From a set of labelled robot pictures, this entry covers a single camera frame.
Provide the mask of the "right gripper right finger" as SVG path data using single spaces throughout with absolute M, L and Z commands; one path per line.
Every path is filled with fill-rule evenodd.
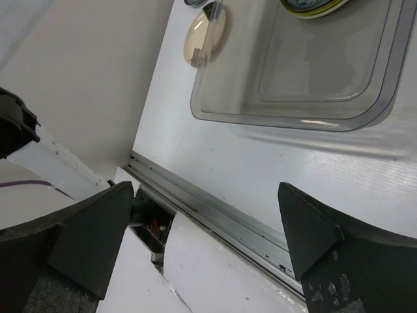
M 416 239 L 278 188 L 295 278 L 309 312 L 415 312 Z

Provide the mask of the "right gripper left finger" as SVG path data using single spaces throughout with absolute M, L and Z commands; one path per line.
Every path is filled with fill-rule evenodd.
M 128 181 L 1 230 L 2 312 L 96 312 L 134 199 Z

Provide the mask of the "lime green plate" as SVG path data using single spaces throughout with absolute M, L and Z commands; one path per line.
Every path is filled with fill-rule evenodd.
M 287 9 L 287 12 L 289 12 L 290 14 L 292 14 L 293 16 L 296 16 L 296 17 L 298 17 L 298 16 L 311 16 L 311 15 L 318 14 L 318 13 L 320 13 L 320 12 L 322 12 L 322 11 L 328 9 L 328 8 L 331 8 L 331 7 L 317 8 L 315 10 L 305 11 L 305 12 L 296 12 L 296 11 L 292 11 L 292 10 Z

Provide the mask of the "cream plate with black brushstroke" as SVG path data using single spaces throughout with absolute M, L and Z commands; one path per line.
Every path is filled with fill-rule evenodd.
M 332 6 L 331 8 L 328 8 L 318 14 L 315 15 L 311 15 L 311 16 L 298 16 L 298 18 L 303 19 L 303 20 L 311 20 L 311 19 L 316 19 L 316 18 L 321 18 L 323 16 L 326 16 L 332 12 L 334 12 L 335 10 L 341 8 L 344 4 L 348 3 L 349 0 L 342 0 L 340 1 L 338 4 Z

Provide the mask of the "cream plate with black patch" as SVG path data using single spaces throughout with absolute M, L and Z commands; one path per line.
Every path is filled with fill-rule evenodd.
M 190 24 L 183 45 L 184 60 L 197 67 L 197 54 L 208 39 L 212 41 L 212 51 L 220 45 L 225 34 L 227 13 L 220 3 L 205 5 Z

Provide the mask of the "blue patterned plate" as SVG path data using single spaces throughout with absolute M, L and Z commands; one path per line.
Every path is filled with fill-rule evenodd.
M 283 6 L 295 12 L 309 11 L 329 3 L 330 0 L 282 0 Z
M 184 0 L 184 4 L 191 8 L 202 7 L 206 2 L 207 0 Z

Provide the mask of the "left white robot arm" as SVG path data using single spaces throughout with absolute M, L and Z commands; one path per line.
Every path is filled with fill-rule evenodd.
M 20 97 L 5 89 L 1 89 L 1 158 L 76 201 L 111 186 L 41 126 Z

